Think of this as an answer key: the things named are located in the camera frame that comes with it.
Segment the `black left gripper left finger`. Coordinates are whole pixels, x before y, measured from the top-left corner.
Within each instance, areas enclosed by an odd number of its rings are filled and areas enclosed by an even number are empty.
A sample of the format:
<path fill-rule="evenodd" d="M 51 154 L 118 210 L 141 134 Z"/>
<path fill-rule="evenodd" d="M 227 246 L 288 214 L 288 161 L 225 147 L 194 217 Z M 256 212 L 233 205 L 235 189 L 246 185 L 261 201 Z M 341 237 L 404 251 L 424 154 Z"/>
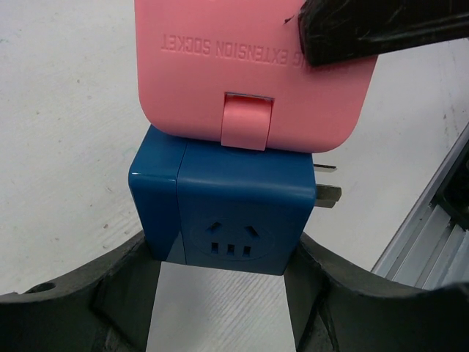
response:
<path fill-rule="evenodd" d="M 2 351 L 145 351 L 160 262 L 143 233 L 25 293 L 1 296 Z"/>

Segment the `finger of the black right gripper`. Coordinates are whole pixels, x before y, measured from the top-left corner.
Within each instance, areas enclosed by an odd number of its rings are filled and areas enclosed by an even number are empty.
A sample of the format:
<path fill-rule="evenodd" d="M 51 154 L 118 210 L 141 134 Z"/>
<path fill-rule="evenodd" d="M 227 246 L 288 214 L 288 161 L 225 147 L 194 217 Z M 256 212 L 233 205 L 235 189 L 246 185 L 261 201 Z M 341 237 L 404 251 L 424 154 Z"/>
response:
<path fill-rule="evenodd" d="M 289 18 L 312 67 L 468 37 L 468 1 L 304 1 Z"/>

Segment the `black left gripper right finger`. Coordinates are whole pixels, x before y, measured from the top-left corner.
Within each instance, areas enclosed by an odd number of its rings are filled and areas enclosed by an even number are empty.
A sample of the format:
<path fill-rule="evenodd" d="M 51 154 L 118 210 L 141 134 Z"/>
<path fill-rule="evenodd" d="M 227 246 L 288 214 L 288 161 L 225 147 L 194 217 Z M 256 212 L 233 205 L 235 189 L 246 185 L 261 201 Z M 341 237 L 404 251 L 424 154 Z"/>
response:
<path fill-rule="evenodd" d="M 307 234 L 284 273 L 296 351 L 467 351 L 468 284 L 422 290 L 366 271 Z"/>

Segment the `pink extension socket plug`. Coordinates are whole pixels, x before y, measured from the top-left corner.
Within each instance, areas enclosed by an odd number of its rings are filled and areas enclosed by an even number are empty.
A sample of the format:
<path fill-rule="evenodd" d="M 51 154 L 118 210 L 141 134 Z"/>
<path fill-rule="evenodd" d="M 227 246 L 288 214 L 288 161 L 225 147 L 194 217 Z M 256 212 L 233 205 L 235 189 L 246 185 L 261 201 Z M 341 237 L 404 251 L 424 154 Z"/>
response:
<path fill-rule="evenodd" d="M 313 68 L 300 1 L 136 1 L 139 100 L 172 136 L 323 153 L 354 130 L 375 58 Z"/>

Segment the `blue cube socket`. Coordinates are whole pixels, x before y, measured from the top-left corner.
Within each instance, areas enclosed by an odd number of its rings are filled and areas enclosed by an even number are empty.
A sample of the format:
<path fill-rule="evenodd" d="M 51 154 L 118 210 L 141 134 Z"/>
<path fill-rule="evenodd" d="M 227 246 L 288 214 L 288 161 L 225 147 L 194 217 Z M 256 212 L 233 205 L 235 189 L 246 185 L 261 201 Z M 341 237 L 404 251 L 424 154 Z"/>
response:
<path fill-rule="evenodd" d="M 145 239 L 161 262 L 281 275 L 315 207 L 332 208 L 308 153 L 253 151 L 150 127 L 128 185 Z"/>

